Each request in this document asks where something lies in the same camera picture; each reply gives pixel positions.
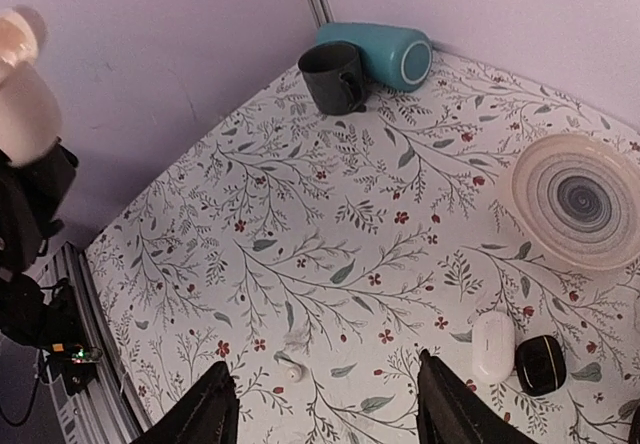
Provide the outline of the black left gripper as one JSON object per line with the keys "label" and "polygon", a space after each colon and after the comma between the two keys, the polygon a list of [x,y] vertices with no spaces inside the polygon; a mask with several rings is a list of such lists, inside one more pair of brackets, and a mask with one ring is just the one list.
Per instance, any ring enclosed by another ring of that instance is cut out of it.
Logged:
{"label": "black left gripper", "polygon": [[48,251],[64,223],[57,212],[79,160],[56,141],[42,157],[14,167],[1,155],[1,267],[22,273]]}

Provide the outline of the beige earbud charging case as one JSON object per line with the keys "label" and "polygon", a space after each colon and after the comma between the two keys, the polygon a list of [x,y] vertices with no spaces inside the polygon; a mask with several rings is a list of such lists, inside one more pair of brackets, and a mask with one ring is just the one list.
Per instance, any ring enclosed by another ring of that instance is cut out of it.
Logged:
{"label": "beige earbud charging case", "polygon": [[57,100],[35,68],[46,38],[35,9],[1,11],[1,152],[14,167],[49,152],[62,126]]}

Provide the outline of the beige earbud with stem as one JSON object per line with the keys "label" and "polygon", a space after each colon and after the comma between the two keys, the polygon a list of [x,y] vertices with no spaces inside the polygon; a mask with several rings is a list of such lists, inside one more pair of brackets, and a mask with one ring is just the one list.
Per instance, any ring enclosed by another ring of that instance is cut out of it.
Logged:
{"label": "beige earbud with stem", "polygon": [[298,383],[303,380],[306,373],[306,368],[304,365],[294,361],[288,355],[285,355],[282,352],[277,352],[274,355],[274,360],[276,363],[283,367],[284,372],[287,378],[294,383]]}

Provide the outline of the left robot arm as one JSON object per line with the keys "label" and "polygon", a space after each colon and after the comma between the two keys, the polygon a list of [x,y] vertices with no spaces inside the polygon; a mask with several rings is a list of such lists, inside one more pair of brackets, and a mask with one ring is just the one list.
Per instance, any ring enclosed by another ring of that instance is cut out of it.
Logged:
{"label": "left robot arm", "polygon": [[20,167],[1,156],[1,333],[17,344],[43,350],[54,362],[69,396],[96,377],[92,354],[67,277],[44,289],[26,271],[47,254],[64,223],[57,212],[79,161],[59,141],[42,157]]}

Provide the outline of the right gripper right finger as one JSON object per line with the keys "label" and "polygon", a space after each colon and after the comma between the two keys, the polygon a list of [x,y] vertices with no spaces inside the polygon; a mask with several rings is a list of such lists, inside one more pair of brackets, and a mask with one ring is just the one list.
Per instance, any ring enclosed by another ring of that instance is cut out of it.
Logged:
{"label": "right gripper right finger", "polygon": [[417,431],[421,444],[516,444],[531,438],[496,415],[428,350],[420,352]]}

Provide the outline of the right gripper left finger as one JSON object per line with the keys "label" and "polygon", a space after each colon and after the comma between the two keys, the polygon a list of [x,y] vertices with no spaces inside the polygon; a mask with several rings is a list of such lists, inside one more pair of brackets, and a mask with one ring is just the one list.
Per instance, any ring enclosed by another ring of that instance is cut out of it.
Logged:
{"label": "right gripper left finger", "polygon": [[217,361],[133,444],[236,444],[239,399],[224,361]]}

